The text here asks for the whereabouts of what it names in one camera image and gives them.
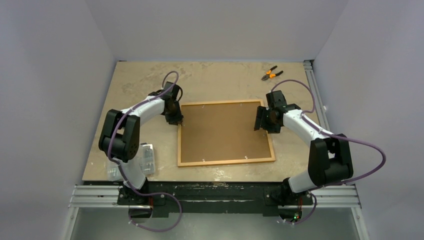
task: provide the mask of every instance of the gray wall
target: gray wall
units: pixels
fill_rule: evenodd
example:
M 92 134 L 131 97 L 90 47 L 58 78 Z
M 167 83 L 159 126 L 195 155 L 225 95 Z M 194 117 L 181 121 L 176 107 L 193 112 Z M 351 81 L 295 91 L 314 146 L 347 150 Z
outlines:
M 347 0 L 86 0 L 119 60 L 314 59 Z
M 115 60 L 84 0 L 0 3 L 0 239 L 57 240 Z
M 350 0 L 313 64 L 332 130 L 387 153 L 357 182 L 371 239 L 424 234 L 423 12 L 422 0 Z M 356 175 L 381 160 L 351 147 Z

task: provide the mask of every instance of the wooden work surface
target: wooden work surface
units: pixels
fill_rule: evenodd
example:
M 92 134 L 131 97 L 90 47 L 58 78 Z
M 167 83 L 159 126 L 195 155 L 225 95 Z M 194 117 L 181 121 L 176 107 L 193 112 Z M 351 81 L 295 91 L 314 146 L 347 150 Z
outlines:
M 278 77 L 262 81 L 269 68 L 284 70 Z M 94 136 L 83 181 L 107 181 L 107 157 L 98 148 L 106 113 L 121 110 L 142 101 L 149 93 L 161 88 L 163 77 L 169 71 L 179 72 L 184 91 L 181 103 L 263 99 L 279 81 L 296 79 L 308 84 L 304 66 L 300 62 L 118 62 L 104 102 Z M 175 75 L 168 80 L 174 81 Z M 298 83 L 287 82 L 278 87 L 287 103 L 296 103 L 302 109 L 312 108 L 308 91 Z M 315 113 L 308 116 L 318 123 Z M 177 167 L 177 129 L 158 115 L 140 128 L 140 142 L 153 144 L 156 173 L 151 181 L 282 181 L 307 169 L 309 148 L 289 129 L 272 134 L 275 162 L 248 163 L 225 166 Z

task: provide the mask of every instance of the brown panel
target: brown panel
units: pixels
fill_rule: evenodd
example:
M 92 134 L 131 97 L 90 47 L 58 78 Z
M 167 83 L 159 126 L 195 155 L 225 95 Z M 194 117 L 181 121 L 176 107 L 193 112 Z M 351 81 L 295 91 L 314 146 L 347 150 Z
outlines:
M 188 103 L 179 128 L 179 166 L 275 161 L 265 130 L 254 131 L 261 100 Z

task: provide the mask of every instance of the table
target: table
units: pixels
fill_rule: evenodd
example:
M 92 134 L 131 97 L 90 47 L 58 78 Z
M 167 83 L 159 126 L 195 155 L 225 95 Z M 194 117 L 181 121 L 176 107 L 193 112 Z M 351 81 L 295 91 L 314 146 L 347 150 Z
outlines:
M 262 81 L 261 77 L 274 65 L 278 77 Z M 263 99 L 279 81 L 296 79 L 308 84 L 301 62 L 126 62 L 116 64 L 104 102 L 97 130 L 88 156 L 83 181 L 107 181 L 107 157 L 98 148 L 99 137 L 106 113 L 121 110 L 142 101 L 149 93 L 159 90 L 163 77 L 169 71 L 179 72 L 183 89 L 181 103 Z M 170 75 L 168 81 L 174 81 Z M 287 103 L 296 103 L 302 109 L 312 108 L 312 98 L 298 83 L 280 85 Z M 318 123 L 315 113 L 308 117 Z M 155 174 L 150 181 L 282 181 L 307 169 L 309 148 L 292 131 L 281 129 L 271 136 L 275 162 L 223 166 L 177 167 L 177 126 L 168 125 L 158 115 L 141 126 L 140 142 L 153 144 Z

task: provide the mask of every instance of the orange pliers handle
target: orange pliers handle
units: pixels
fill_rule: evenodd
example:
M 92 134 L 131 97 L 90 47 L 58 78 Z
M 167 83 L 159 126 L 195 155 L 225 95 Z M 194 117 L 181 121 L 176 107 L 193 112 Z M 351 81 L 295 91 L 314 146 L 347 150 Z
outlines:
M 267 80 L 267 79 L 272 79 L 272 78 L 274 78 L 274 77 L 277 77 L 277 76 L 280 76 L 284 71 L 280 71 L 280 72 L 278 72 L 278 73 L 271 73 L 274 69 L 276 69 L 277 68 L 277 66 L 273 66 L 273 67 L 271 67 L 271 69 L 270 70 L 268 70 L 267 72 L 266 72 L 266 74 L 261 78 L 262 79 L 262 81 L 265 81 L 265 80 Z

